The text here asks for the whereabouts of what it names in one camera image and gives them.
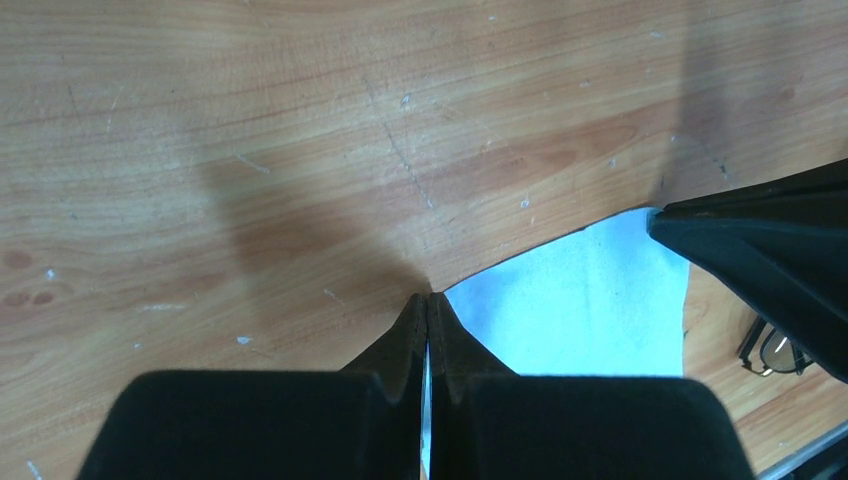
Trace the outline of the blue lens cloth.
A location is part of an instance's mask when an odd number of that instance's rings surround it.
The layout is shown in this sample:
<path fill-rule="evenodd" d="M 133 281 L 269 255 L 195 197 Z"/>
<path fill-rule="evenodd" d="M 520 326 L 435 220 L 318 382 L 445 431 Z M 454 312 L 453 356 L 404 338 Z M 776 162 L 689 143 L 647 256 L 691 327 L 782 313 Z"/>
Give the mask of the blue lens cloth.
<path fill-rule="evenodd" d="M 689 266 L 649 237 L 656 212 L 535 247 L 459 282 L 448 301 L 519 374 L 680 377 Z"/>

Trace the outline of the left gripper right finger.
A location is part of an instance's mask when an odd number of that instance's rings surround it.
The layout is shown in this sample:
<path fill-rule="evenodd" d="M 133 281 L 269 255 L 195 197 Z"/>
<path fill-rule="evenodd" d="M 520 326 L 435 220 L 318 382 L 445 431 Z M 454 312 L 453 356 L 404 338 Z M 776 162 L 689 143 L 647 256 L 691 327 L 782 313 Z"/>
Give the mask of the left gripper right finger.
<path fill-rule="evenodd" d="M 434 479 L 749 479 L 727 412 L 683 378 L 521 376 L 427 307 Z"/>

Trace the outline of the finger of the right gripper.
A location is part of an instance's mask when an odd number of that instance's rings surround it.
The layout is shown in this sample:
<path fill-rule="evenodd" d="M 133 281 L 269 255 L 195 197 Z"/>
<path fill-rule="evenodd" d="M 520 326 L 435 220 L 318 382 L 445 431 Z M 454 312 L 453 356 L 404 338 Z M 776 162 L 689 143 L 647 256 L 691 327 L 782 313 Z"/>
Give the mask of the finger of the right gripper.
<path fill-rule="evenodd" d="M 671 203 L 649 236 L 847 379 L 847 162 Z"/>

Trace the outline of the dark aviator sunglasses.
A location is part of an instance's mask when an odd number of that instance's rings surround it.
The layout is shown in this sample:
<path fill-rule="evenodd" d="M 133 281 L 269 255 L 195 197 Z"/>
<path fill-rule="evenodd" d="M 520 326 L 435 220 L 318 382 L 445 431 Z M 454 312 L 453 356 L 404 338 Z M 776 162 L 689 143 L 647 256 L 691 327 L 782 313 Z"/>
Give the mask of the dark aviator sunglasses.
<path fill-rule="evenodd" d="M 757 376 L 802 375 L 814 361 L 781 331 L 757 316 L 738 349 L 741 366 Z"/>

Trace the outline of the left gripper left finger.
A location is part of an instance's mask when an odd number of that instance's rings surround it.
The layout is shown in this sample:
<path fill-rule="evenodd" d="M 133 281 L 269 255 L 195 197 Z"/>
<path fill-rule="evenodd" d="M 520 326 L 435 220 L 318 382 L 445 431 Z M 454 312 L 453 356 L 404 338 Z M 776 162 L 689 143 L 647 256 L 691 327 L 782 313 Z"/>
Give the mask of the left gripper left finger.
<path fill-rule="evenodd" d="M 427 301 L 338 371 L 160 370 L 118 396 L 82 479 L 415 479 Z"/>

